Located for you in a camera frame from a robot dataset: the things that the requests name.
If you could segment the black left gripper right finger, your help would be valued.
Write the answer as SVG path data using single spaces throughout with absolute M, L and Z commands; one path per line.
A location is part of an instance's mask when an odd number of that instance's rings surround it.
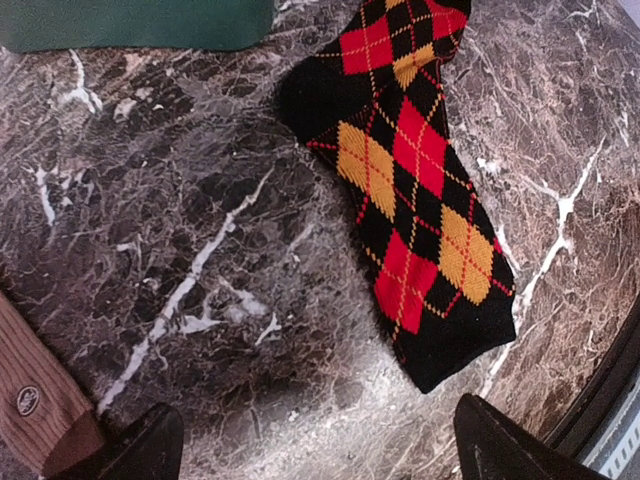
M 454 430 L 464 480 L 595 480 L 603 476 L 546 447 L 477 395 L 463 395 Z

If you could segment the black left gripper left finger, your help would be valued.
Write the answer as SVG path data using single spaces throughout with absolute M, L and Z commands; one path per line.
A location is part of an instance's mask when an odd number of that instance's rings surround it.
M 113 441 L 55 477 L 63 480 L 176 480 L 180 475 L 184 422 L 158 403 Z

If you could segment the red yellow argyle sock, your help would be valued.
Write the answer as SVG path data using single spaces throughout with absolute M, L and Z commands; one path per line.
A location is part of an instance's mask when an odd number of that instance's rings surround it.
M 365 1 L 277 94 L 282 122 L 352 195 L 383 323 L 423 393 L 516 337 L 512 270 L 457 156 L 441 69 L 467 1 Z

